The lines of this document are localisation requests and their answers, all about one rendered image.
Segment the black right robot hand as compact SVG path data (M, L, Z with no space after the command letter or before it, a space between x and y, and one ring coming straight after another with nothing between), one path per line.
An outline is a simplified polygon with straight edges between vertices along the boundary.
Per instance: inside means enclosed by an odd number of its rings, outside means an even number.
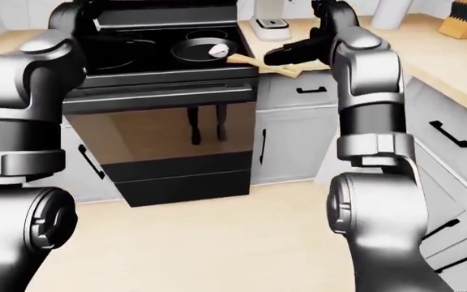
M330 53L335 33L322 31L320 28L310 30L310 38L294 43L287 43L280 48L267 52L263 57L265 65L298 65L318 60L330 65Z

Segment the white scallop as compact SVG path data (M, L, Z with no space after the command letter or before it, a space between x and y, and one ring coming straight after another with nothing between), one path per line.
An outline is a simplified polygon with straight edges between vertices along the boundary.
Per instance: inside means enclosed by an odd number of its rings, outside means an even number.
M228 45L224 43L219 43L214 45L209 51L208 55L212 58L227 58L230 52L230 48Z

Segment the grey cabinet with drawer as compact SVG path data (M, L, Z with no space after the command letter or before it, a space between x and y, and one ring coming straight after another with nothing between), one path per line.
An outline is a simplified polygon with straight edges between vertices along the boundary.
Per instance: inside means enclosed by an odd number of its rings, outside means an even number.
M327 92L298 94L296 88ZM251 182L268 184L312 179L336 132L336 82L327 70L306 71L296 79L259 78ZM267 128L263 164L262 130Z

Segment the white paper towel roll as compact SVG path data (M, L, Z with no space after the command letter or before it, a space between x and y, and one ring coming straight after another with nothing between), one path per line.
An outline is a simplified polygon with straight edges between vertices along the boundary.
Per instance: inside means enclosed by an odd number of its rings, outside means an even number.
M371 26L382 30L396 30L409 11L413 0L379 0Z

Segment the black kitchen stove with oven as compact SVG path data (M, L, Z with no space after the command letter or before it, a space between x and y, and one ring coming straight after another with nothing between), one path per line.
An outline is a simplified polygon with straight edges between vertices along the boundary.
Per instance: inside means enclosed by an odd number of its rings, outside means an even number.
M170 52L210 37L250 55L237 1L92 0L75 30L87 77L63 113L130 206L249 193L258 70Z

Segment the wooden knife block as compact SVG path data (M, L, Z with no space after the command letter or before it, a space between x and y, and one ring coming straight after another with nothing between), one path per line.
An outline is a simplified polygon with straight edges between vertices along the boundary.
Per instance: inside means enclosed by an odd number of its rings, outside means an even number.
M438 33L456 39L467 39L467 0L454 0L449 16Z

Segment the grey corner drawer cabinet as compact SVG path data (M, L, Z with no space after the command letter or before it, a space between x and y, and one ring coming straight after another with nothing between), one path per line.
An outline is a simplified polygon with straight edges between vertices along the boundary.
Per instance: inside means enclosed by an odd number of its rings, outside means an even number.
M439 120L458 140L467 140L467 109L441 92L411 79L405 90L408 131L416 138L416 157L429 212L421 253L434 269L467 257L467 238L453 245L427 242L444 227L467 218L467 148L459 148L429 125ZM455 291L467 292L467 262L438 274Z

